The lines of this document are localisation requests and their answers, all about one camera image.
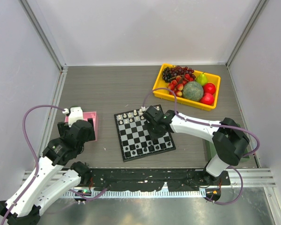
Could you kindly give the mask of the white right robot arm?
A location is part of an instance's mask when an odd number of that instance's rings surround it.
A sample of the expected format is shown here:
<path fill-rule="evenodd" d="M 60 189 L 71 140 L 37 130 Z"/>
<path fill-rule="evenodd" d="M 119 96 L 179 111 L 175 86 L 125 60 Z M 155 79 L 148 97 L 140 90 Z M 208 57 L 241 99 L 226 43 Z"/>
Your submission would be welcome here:
<path fill-rule="evenodd" d="M 161 138 L 166 133 L 187 134 L 209 141 L 215 147 L 216 154 L 203 169 L 203 181 L 215 184 L 220 175 L 229 166 L 236 166 L 243 157 L 249 138 L 244 129 L 234 120 L 208 121 L 186 116 L 174 110 L 163 113 L 154 106 L 142 107 L 145 126 L 151 139 Z"/>

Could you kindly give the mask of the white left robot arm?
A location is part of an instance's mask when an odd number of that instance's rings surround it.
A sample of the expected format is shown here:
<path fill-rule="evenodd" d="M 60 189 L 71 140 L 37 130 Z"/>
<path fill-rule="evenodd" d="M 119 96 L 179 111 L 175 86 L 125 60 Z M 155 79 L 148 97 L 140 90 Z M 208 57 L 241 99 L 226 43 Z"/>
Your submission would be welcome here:
<path fill-rule="evenodd" d="M 83 152 L 86 142 L 95 140 L 91 119 L 78 120 L 72 125 L 60 122 L 58 130 L 60 137 L 48 142 L 38 160 L 38 168 L 12 197 L 0 201 L 0 215 L 7 219 L 9 225 L 37 224 L 48 207 L 66 191 L 90 183 L 90 168 L 78 161 L 59 180 L 49 185 L 49 181 L 68 161 Z"/>

